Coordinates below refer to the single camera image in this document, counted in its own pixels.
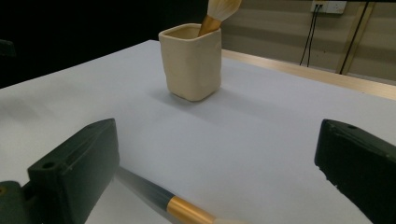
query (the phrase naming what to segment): beige cup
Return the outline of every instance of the beige cup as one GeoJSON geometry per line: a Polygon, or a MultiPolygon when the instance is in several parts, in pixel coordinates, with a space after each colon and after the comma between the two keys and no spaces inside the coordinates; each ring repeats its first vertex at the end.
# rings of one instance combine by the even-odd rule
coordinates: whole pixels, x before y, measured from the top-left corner
{"type": "Polygon", "coordinates": [[[200,101],[221,84],[221,30],[198,37],[201,24],[187,23],[159,33],[167,88],[200,101]]]}

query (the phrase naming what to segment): white wall outlet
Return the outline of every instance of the white wall outlet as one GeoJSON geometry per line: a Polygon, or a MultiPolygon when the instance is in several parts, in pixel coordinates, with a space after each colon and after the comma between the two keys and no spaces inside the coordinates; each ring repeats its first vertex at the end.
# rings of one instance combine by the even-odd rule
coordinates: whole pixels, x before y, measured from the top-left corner
{"type": "Polygon", "coordinates": [[[319,13],[326,13],[327,10],[327,5],[329,4],[329,2],[331,1],[321,1],[321,0],[314,0],[312,1],[312,5],[311,5],[311,12],[315,11],[315,6],[320,6],[318,12],[319,13]]]}
{"type": "Polygon", "coordinates": [[[343,14],[346,9],[347,1],[329,1],[326,13],[343,14]]]}

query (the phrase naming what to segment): cup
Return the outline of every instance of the cup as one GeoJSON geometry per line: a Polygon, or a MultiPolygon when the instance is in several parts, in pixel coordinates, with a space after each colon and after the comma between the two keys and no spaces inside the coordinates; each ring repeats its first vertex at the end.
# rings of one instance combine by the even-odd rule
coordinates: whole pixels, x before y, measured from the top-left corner
{"type": "Polygon", "coordinates": [[[221,84],[221,30],[198,37],[201,24],[182,24],[159,33],[163,70],[170,92],[201,101],[221,84]]]}

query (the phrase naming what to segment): paintbrush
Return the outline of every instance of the paintbrush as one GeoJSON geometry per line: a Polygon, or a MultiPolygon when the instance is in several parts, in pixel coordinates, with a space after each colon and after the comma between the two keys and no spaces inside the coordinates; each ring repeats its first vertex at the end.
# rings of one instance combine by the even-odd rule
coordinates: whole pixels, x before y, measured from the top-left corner
{"type": "Polygon", "coordinates": [[[117,171],[117,175],[133,185],[140,195],[183,224],[247,224],[238,220],[216,218],[170,191],[122,167],[117,171]]]}
{"type": "Polygon", "coordinates": [[[242,0],[209,0],[198,36],[218,30],[221,23],[238,10],[241,2],[242,0]]]}

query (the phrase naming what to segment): wooden brush handle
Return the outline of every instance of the wooden brush handle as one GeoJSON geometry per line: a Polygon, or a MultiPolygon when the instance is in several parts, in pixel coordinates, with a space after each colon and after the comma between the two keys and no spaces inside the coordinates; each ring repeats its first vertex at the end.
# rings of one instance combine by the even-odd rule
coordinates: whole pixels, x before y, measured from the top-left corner
{"type": "Polygon", "coordinates": [[[202,22],[198,36],[206,35],[210,32],[216,31],[220,28],[220,25],[221,25],[221,21],[218,21],[206,15],[204,21],[202,22]]]}

